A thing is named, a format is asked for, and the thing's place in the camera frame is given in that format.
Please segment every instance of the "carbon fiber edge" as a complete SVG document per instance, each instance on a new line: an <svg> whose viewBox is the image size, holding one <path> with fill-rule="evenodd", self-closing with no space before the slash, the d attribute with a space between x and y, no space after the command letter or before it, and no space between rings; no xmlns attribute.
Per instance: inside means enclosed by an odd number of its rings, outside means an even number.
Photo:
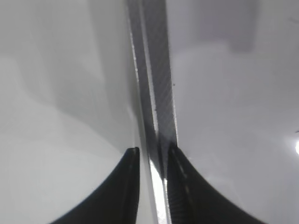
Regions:
<svg viewBox="0 0 299 224"><path fill-rule="evenodd" d="M165 0L127 0L135 72L159 224L171 224L167 199L170 144L177 144Z"/></svg>

